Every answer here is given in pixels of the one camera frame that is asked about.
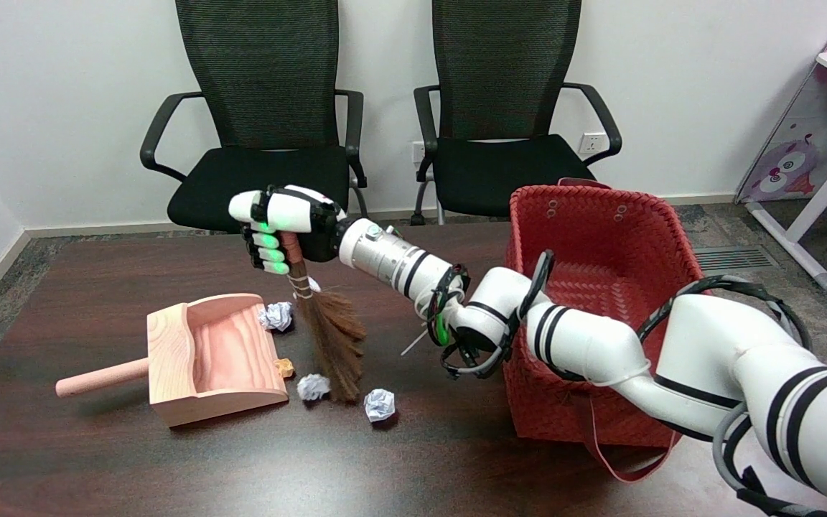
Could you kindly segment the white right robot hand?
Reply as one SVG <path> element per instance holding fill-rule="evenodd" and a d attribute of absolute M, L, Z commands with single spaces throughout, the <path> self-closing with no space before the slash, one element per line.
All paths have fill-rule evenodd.
<path fill-rule="evenodd" d="M 330 197 L 296 185 L 243 191 L 232 197 L 228 213 L 240 225 L 253 268 L 276 275 L 289 272 L 289 236 L 303 259 L 331 261 L 338 255 L 342 227 L 349 223 Z"/>

